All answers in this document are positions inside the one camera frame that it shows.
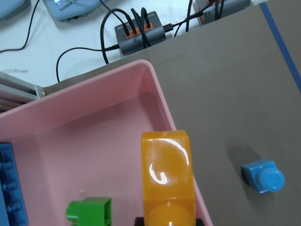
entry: pink plastic bin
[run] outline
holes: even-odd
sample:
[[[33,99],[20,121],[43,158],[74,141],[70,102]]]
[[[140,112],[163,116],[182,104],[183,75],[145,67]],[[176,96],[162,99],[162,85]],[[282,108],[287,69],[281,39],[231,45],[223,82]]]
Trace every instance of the pink plastic bin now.
[[[143,216],[141,136],[175,126],[144,60],[0,114],[13,145],[30,226],[70,226],[65,210],[87,196],[112,198],[112,225]],[[197,217],[211,220],[198,186]]]

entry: white table surface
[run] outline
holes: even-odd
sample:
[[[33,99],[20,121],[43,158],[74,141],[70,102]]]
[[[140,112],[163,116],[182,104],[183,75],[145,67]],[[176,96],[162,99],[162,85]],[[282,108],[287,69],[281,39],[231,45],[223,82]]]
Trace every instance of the white table surface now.
[[[263,1],[265,0],[252,0],[252,3],[258,4]],[[165,25],[185,19],[188,2],[188,0],[109,0],[106,4],[110,8],[123,9],[132,18],[134,17],[131,8],[140,13],[141,8],[145,7],[148,12],[156,11],[162,25]],[[24,44],[35,3],[36,0],[32,0],[31,7],[10,19],[0,20],[0,50],[19,48]],[[100,25],[107,12],[104,6],[100,6],[79,19],[60,22],[52,18],[44,2],[40,1],[27,47],[21,51],[1,53],[0,71],[42,87],[57,83],[55,65],[62,52],[73,47],[100,48]],[[114,27],[119,24],[120,21],[114,15],[107,20],[104,29],[106,47],[117,44]],[[197,19],[190,21],[191,30],[198,26]],[[183,34],[184,29],[185,25],[182,25],[178,34]],[[167,33],[167,38],[172,38],[174,32],[175,30]],[[107,55],[109,62],[124,57],[119,50],[107,52]],[[86,73],[103,65],[105,62],[101,52],[73,50],[65,54],[60,61],[60,79]]]

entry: blue stripe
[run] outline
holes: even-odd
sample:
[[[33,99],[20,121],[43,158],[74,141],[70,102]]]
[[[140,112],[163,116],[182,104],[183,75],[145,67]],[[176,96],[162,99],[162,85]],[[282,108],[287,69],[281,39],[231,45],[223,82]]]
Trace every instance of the blue stripe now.
[[[301,77],[300,77],[300,74],[297,70],[297,67],[295,65],[295,63],[293,62],[293,59],[285,45],[285,42],[276,26],[276,23],[274,21],[274,18],[268,8],[268,5],[267,3],[261,3],[260,4],[260,7],[261,7],[261,10],[265,16],[265,19],[267,20],[268,24],[269,24],[269,28],[271,29],[273,35],[274,35],[274,38],[279,46],[279,49],[285,59],[285,62],[286,62],[286,65],[288,66],[292,76],[293,76],[293,79],[295,80],[295,83],[297,84],[297,87],[301,93]]]

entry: green block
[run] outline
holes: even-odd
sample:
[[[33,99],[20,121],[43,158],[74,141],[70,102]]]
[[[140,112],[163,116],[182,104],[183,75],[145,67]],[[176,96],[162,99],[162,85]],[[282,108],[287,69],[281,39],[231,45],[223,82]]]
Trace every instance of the green block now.
[[[77,226],[111,226],[111,198],[88,197],[72,201],[66,217]]]

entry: yellow block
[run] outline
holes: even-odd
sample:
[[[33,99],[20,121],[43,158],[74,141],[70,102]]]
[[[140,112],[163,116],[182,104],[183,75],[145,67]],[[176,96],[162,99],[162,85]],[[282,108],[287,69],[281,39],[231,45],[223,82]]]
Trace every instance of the yellow block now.
[[[190,140],[184,130],[142,136],[145,226],[195,226]]]

